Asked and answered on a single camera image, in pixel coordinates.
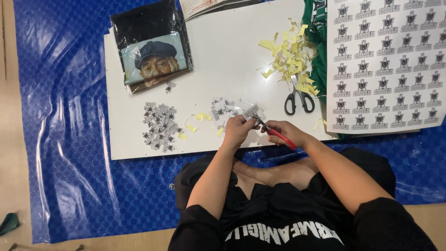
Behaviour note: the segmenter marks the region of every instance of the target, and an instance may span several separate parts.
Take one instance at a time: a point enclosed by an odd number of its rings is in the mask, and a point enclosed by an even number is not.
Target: red scissors
[[[269,126],[267,126],[257,114],[254,114],[252,116],[254,119],[257,120],[258,123],[262,124],[262,126],[266,129],[266,133],[268,133],[268,135],[276,135],[279,138],[281,138],[283,141],[287,142],[289,145],[289,149],[294,150],[296,149],[296,145],[294,145],[294,143],[288,139],[287,137],[283,136],[281,133],[279,133],[278,131],[271,129]]]

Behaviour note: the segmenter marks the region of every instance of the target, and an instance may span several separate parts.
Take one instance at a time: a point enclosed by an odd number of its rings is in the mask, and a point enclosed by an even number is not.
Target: sticker sheet
[[[441,125],[446,0],[331,0],[327,131],[385,133]]]

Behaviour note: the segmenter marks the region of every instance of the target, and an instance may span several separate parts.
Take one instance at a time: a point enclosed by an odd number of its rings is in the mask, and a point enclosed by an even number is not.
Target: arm
[[[363,169],[313,136],[300,131],[287,121],[268,121],[266,124],[307,152],[336,196],[353,215],[362,203],[379,197],[392,199],[392,196]],[[277,136],[268,136],[268,141],[275,144],[286,144]]]
[[[235,151],[245,141],[255,122],[255,119],[245,121],[241,115],[228,120],[223,144],[192,189],[187,207],[200,205],[217,220],[220,219]]]

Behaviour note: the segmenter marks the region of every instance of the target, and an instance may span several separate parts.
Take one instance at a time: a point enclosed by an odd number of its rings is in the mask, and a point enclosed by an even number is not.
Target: white board
[[[104,37],[106,78],[108,95],[108,118],[112,159],[141,158],[217,150],[223,137],[219,138],[212,121],[190,119],[188,124],[197,127],[192,133],[184,128],[187,142],[176,138],[175,150],[163,153],[145,145],[142,133],[147,131],[143,124],[145,102],[164,103],[173,106],[178,113],[175,122],[180,126],[193,114],[209,113],[211,97],[224,96],[254,100],[264,107],[265,115],[272,120],[288,120],[301,130],[319,140],[333,139],[325,133],[320,123],[313,131],[322,110],[318,100],[311,114],[299,107],[296,97],[296,113],[287,116],[284,112],[286,97],[291,85],[281,81],[275,72],[265,79],[261,72],[271,68],[274,60],[271,52],[258,46],[260,40],[272,39],[276,32],[291,28],[288,17],[294,21],[302,18],[304,2],[276,0],[255,4],[235,10],[207,14],[186,23],[195,71],[173,82],[176,87],[166,94],[165,85],[130,98],[122,86],[122,75],[116,61],[116,49],[109,35]],[[242,147],[270,145],[267,136],[252,131]]]
[[[446,2],[329,4],[327,130],[364,134],[440,126],[446,114]]]

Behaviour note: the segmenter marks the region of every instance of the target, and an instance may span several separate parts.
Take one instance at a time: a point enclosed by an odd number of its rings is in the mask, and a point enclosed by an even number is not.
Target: person
[[[180,70],[176,55],[173,45],[160,41],[149,41],[139,50],[135,68],[140,70],[146,87],[155,86],[165,80],[161,76]]]
[[[266,125],[308,158],[272,168],[234,158],[255,119],[228,120],[224,141],[175,177],[181,217],[169,250],[436,250],[394,200],[386,158],[356,148],[340,153],[287,121]],[[274,144],[287,144],[269,135]]]

